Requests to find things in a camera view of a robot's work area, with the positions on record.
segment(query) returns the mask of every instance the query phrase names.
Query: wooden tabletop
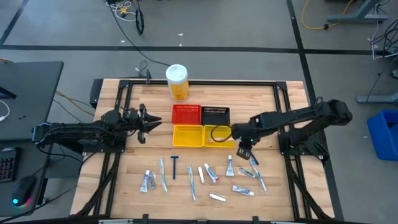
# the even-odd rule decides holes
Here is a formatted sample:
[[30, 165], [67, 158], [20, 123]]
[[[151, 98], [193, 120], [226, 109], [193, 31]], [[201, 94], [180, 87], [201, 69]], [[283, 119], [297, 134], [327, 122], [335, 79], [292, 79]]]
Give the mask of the wooden tabletop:
[[[113, 110], [118, 83], [118, 79], [104, 80], [95, 119], [100, 119], [102, 114]], [[287, 82], [287, 88], [293, 110], [308, 106], [302, 82]], [[253, 147], [260, 163], [259, 171], [267, 185], [267, 192], [264, 193], [261, 192], [258, 179], [238, 174], [239, 167], [252, 170], [249, 161], [236, 155], [238, 144], [235, 149], [172, 146], [172, 106], [176, 102], [170, 99], [167, 85], [134, 85], [130, 105], [137, 108], [140, 103], [145, 104], [149, 114], [160, 116], [163, 123], [146, 136], [146, 144], [139, 144], [136, 135], [127, 139], [126, 151], [121, 156], [111, 217], [141, 218], [142, 214], [148, 213], [149, 218], [161, 219], [252, 220], [253, 216], [258, 216], [260, 220], [293, 220], [285, 162], [279, 153], [276, 134], [262, 138]], [[231, 124], [247, 122], [251, 116], [265, 111], [275, 111], [274, 94], [268, 86], [192, 85], [190, 96], [183, 103], [229, 107]], [[175, 180], [172, 179], [171, 155], [179, 156]], [[233, 157], [234, 177], [226, 177], [228, 155]], [[72, 214], [79, 211], [96, 190], [103, 157], [103, 154], [96, 154], [83, 166]], [[169, 190], [167, 194], [163, 192], [160, 183], [159, 159], [164, 160]], [[206, 183], [201, 184], [197, 167], [204, 168], [204, 163], [213, 168], [220, 178], [219, 182], [209, 184], [211, 180], [205, 172]], [[325, 213], [333, 217], [321, 162], [313, 156], [302, 156], [302, 165], [308, 191]], [[187, 166], [193, 168], [197, 202], [192, 200]], [[157, 175], [156, 189], [145, 194], [139, 189], [146, 170]], [[233, 192], [233, 184], [252, 190], [254, 196]], [[101, 213], [104, 213], [107, 191], [106, 189], [104, 193]], [[302, 199], [297, 188], [296, 192], [300, 215], [303, 217]], [[209, 198], [209, 193], [226, 196], [226, 203]]]

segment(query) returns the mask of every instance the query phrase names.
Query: gray floor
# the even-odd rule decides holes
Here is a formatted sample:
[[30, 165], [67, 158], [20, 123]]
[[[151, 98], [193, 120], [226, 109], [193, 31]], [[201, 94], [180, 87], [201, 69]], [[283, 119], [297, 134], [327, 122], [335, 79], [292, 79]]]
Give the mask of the gray floor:
[[[22, 1], [0, 1], [0, 34], [8, 26]], [[304, 0], [293, 0], [296, 16]], [[311, 1], [306, 11], [308, 25], [322, 26], [327, 14], [341, 14], [345, 2]], [[349, 12], [359, 7], [354, 3]], [[273, 47], [296, 49], [285, 1], [279, 0], [143, 0], [146, 19], [144, 35], [133, 23], [121, 22], [126, 34], [141, 46]], [[391, 1], [384, 10], [397, 17], [398, 4]], [[369, 50], [368, 38], [375, 24], [343, 24], [324, 30], [307, 30], [299, 23], [306, 49]], [[102, 45], [129, 46], [102, 0], [29, 0], [8, 37], [6, 45]], [[239, 80], [302, 80], [298, 54], [255, 52], [145, 52], [166, 63], [187, 66], [190, 78]], [[65, 66], [58, 90], [88, 101], [92, 80], [135, 76], [134, 67], [143, 59], [137, 52], [0, 50], [0, 58], [15, 62], [62, 60]], [[366, 121], [391, 105], [358, 105], [356, 96], [366, 94], [377, 73], [389, 67], [389, 60], [373, 61], [371, 55], [307, 55], [317, 96], [345, 101], [353, 121], [345, 127], [330, 127], [326, 137], [345, 220], [366, 223], [395, 223], [398, 196], [397, 162], [381, 161], [371, 143]], [[149, 64], [154, 78], [163, 78], [165, 67]], [[398, 80], [381, 77], [374, 94], [395, 92]], [[83, 121], [92, 117], [59, 99]], [[59, 105], [53, 105], [49, 121], [75, 122]], [[56, 172], [66, 164], [51, 167]], [[46, 196], [53, 197], [74, 186], [76, 175], [65, 175], [49, 183]], [[33, 215], [19, 220], [65, 217], [74, 192], [69, 192]]]

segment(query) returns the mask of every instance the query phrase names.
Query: blue bin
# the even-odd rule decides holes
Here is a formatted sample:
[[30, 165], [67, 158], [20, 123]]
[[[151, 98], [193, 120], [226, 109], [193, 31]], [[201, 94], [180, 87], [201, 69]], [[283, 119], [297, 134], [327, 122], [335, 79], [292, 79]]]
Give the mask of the blue bin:
[[382, 110], [368, 127], [378, 158], [398, 161], [398, 110]]

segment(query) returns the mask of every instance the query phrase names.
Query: black basket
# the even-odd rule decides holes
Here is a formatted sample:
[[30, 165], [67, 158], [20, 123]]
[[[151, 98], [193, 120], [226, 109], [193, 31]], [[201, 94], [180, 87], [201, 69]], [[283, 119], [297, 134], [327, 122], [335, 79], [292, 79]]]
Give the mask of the black basket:
[[229, 126], [229, 108], [202, 106], [201, 124]]

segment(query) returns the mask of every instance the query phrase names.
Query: yellow basket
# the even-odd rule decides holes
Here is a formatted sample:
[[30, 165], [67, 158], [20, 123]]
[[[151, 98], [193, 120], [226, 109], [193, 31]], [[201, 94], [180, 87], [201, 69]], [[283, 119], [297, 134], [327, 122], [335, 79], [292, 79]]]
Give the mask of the yellow basket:
[[[205, 131], [203, 132], [203, 145], [205, 147], [224, 147], [224, 148], [233, 148], [235, 147], [234, 140], [227, 140], [225, 142], [214, 142], [211, 138], [211, 130], [215, 125], [205, 125]], [[216, 140], [222, 140], [227, 138], [231, 134], [231, 128], [228, 126], [218, 126], [213, 131], [213, 137]]]
[[173, 146], [202, 147], [203, 126], [187, 124], [174, 125]]

